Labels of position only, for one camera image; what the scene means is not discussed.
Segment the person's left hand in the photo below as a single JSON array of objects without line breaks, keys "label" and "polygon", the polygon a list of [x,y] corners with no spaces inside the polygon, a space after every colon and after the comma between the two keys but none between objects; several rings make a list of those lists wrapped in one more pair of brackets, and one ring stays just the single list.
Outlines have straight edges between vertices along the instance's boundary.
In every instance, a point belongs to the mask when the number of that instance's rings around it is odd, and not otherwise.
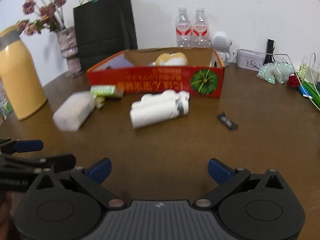
[{"label": "person's left hand", "polygon": [[1,240],[10,239],[14,231],[14,223],[12,221],[10,211],[12,207],[12,192],[1,192],[1,208],[0,208],[0,236]]}]

